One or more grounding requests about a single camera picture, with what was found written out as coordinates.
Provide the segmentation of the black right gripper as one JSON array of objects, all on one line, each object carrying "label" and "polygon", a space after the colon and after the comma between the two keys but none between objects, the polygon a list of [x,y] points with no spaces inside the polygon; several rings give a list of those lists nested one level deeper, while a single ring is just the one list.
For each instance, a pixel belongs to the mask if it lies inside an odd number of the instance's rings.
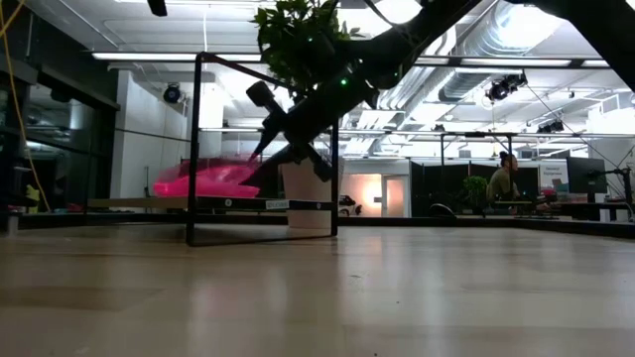
[{"label": "black right gripper", "polygon": [[309,159],[313,171],[321,181],[334,177],[331,160],[325,159],[312,146],[312,142],[331,126],[337,127],[344,114],[363,101],[375,104],[378,89],[353,72],[343,70],[335,78],[323,83],[313,93],[285,112],[280,106],[270,110],[270,117],[263,121],[261,137],[249,160],[254,161],[269,144],[283,133],[288,145],[269,159],[257,164],[253,173],[242,185],[261,186],[276,180],[283,164],[299,164]]}]

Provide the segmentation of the long ceiling light bar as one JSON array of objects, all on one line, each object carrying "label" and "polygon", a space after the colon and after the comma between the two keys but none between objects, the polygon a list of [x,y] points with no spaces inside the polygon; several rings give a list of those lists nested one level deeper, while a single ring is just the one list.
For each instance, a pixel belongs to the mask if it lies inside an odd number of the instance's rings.
[{"label": "long ceiling light bar", "polygon": [[[194,62],[195,53],[141,53],[141,52],[94,52],[96,60],[126,62]],[[449,67],[518,67],[518,68],[572,68],[610,69],[604,59],[594,58],[531,58],[531,57],[457,57],[420,56],[414,61],[417,66]]]}]

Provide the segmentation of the white round plant pot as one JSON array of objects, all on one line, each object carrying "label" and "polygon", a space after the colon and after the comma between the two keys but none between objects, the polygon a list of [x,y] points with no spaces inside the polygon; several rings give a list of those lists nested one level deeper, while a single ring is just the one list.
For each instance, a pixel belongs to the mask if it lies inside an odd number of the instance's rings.
[{"label": "white round plant pot", "polygon": [[[321,181],[309,159],[282,164],[281,173],[286,199],[331,201],[331,181]],[[289,227],[299,233],[331,235],[329,211],[289,210],[287,217]]]}]

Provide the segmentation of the white and black small device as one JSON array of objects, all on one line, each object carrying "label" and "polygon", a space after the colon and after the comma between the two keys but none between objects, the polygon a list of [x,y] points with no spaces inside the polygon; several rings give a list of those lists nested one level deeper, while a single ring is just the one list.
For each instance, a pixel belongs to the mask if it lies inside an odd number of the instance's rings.
[{"label": "white and black small device", "polygon": [[338,214],[340,216],[359,216],[362,212],[362,205],[358,204],[351,196],[344,194],[339,198]]}]

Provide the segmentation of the green leafy potted tree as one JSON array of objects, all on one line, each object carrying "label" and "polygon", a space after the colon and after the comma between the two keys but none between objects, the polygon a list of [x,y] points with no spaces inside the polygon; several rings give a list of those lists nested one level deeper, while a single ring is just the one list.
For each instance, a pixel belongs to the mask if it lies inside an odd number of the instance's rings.
[{"label": "green leafy potted tree", "polygon": [[339,41],[361,36],[337,18],[339,0],[276,0],[259,8],[251,23],[258,28],[261,61],[273,76],[309,93],[334,70],[332,52]]}]

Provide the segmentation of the small green desk plant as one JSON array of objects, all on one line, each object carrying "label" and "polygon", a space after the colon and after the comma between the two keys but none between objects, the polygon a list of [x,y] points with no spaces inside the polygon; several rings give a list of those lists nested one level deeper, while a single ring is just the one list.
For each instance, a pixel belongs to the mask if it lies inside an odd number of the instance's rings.
[{"label": "small green desk plant", "polygon": [[487,185],[487,179],[480,176],[469,176],[463,180],[466,202],[474,212],[482,212],[487,205]]}]

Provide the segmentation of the person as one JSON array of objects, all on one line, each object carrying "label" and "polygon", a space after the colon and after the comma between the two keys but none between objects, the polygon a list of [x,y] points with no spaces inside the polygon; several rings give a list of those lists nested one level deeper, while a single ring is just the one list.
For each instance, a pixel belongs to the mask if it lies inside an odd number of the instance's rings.
[{"label": "person", "polygon": [[516,157],[505,151],[501,151],[499,157],[500,167],[492,175],[486,188],[488,202],[514,200],[520,196],[515,182],[515,175],[518,170]]}]

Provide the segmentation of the black track light cluster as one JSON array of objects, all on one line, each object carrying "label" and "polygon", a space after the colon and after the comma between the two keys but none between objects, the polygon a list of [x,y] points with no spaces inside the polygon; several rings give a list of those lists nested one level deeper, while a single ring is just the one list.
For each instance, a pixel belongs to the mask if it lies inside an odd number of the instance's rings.
[{"label": "black track light cluster", "polygon": [[491,87],[485,91],[485,97],[491,102],[502,101],[527,83],[525,72],[508,74],[499,80],[493,81]]}]

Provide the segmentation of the black computer monitor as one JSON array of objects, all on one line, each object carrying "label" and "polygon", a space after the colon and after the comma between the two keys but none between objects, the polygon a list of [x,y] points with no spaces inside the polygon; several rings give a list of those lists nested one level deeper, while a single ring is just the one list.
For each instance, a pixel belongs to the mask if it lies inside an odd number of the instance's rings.
[{"label": "black computer monitor", "polygon": [[607,193],[602,159],[567,158],[570,193]]}]

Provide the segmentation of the black metal shelf frame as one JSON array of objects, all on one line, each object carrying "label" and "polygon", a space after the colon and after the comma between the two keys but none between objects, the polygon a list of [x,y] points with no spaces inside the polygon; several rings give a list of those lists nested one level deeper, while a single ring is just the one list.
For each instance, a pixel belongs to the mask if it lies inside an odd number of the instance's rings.
[{"label": "black metal shelf frame", "polygon": [[[190,176],[188,177],[188,195],[184,198],[184,202],[187,205],[186,210],[186,242],[192,247],[198,247],[200,243],[195,238],[195,225],[198,219],[198,210],[206,204],[220,203],[218,196],[196,196],[195,189],[195,171],[196,161],[199,159],[199,116],[200,116],[200,102],[201,102],[201,84],[202,84],[202,68],[206,63],[218,63],[222,66],[231,68],[233,70],[242,72],[256,78],[258,81],[264,81],[267,85],[269,83],[285,87],[292,93],[297,95],[306,95],[292,90],[292,86],[282,82],[279,79],[255,71],[249,67],[246,67],[238,62],[229,59],[228,55],[215,55],[209,52],[200,52],[196,54],[193,70],[193,99],[191,104],[192,117],[190,126]],[[330,212],[331,223],[331,235],[334,237],[338,234],[338,153],[337,148],[331,149],[331,161],[333,164],[334,177],[331,181],[331,201],[308,201],[308,200],[257,200],[255,198],[237,198],[227,197],[225,201],[235,202],[239,207],[247,208],[265,208],[270,207],[274,210],[291,209],[291,210],[327,210]]]}]

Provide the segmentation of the silver ceiling air duct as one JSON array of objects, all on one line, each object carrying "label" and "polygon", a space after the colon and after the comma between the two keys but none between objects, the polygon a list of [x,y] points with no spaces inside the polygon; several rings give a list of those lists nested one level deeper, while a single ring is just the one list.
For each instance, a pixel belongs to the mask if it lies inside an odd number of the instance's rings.
[{"label": "silver ceiling air duct", "polygon": [[[500,0],[451,54],[458,57],[521,57],[551,36],[563,20],[532,5]],[[486,73],[446,71],[441,102],[457,102],[489,77]]]}]

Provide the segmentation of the white wall sign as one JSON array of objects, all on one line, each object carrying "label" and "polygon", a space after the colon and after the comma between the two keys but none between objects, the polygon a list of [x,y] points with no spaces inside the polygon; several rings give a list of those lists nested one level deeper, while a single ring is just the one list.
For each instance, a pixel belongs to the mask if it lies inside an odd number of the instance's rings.
[{"label": "white wall sign", "polygon": [[568,168],[566,162],[540,163],[539,184],[540,188],[554,188],[560,184],[568,183]]}]

